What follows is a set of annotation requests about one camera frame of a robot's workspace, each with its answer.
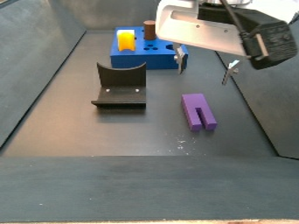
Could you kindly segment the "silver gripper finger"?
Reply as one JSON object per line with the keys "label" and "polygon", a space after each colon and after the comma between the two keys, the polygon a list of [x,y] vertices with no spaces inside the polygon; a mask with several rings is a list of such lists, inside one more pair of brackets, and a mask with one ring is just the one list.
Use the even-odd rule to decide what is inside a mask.
{"label": "silver gripper finger", "polygon": [[234,59],[232,62],[228,63],[226,72],[224,73],[221,84],[226,85],[229,77],[238,72],[237,69],[238,60]]}
{"label": "silver gripper finger", "polygon": [[178,69],[178,74],[182,73],[184,67],[185,67],[185,61],[186,61],[186,54],[182,50],[182,47],[178,43],[172,44],[172,49],[174,51],[174,56],[173,59],[177,63],[177,69]]}

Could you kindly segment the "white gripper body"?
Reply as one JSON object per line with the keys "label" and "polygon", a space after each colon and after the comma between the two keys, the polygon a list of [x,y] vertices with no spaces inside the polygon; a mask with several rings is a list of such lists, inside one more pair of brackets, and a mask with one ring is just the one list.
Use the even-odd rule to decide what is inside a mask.
{"label": "white gripper body", "polygon": [[198,0],[161,0],[156,10],[156,36],[177,44],[244,56],[237,28],[198,20],[197,13]]}

